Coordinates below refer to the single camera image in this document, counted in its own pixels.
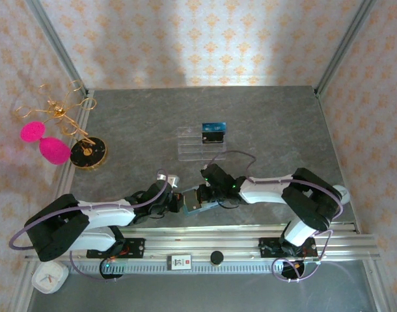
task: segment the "clear acrylic stand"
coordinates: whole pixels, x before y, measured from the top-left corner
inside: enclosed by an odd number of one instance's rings
[[[205,161],[213,159],[218,153],[226,151],[226,134],[223,143],[206,143],[202,141],[202,127],[179,127],[178,160],[179,161]],[[226,159],[220,155],[217,159]]]

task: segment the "orange patterned wallpaper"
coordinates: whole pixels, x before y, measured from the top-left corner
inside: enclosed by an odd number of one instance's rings
[[[24,0],[0,1],[0,312],[7,311],[20,270],[20,253],[8,240],[52,199],[58,168],[37,144],[19,137],[25,122],[12,112],[20,105],[42,107],[35,87],[51,83],[65,95],[69,78]],[[55,128],[48,135],[56,135]]]
[[[42,0],[89,88],[316,85],[361,0]]]
[[[397,301],[397,0],[376,3],[323,108],[361,228],[377,236]]]

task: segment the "black knob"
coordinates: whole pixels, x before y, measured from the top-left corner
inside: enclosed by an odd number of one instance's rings
[[[212,254],[210,256],[210,262],[215,267],[218,267],[223,262],[224,258],[225,257],[223,257],[223,254],[221,252],[218,252],[218,251],[212,252]]]

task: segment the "gray floor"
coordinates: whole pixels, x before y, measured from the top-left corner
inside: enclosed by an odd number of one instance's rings
[[[71,192],[78,200],[114,201],[146,190],[164,167],[180,176],[179,189],[203,183],[205,162],[178,160],[177,127],[226,122],[228,149],[258,157],[255,177],[279,177],[306,167],[330,184],[342,176],[322,111],[310,86],[235,86],[95,91],[98,106],[87,131],[107,143],[107,161],[96,171],[76,170]],[[229,155],[219,165],[242,176],[249,159]],[[354,221],[349,205],[339,221]],[[285,205],[220,207],[195,216],[167,214],[141,227],[283,224],[293,217]]]
[[[322,263],[300,283],[272,275],[132,275],[95,283],[71,274],[55,294],[36,290],[28,312],[343,312],[376,311],[361,261]]]

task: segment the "pink egg sponge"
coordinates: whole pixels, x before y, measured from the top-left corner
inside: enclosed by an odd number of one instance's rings
[[[40,152],[51,164],[64,164],[71,156],[70,148],[58,138],[43,138],[45,125],[42,122],[30,122],[21,130],[21,139],[25,142],[40,141]]]

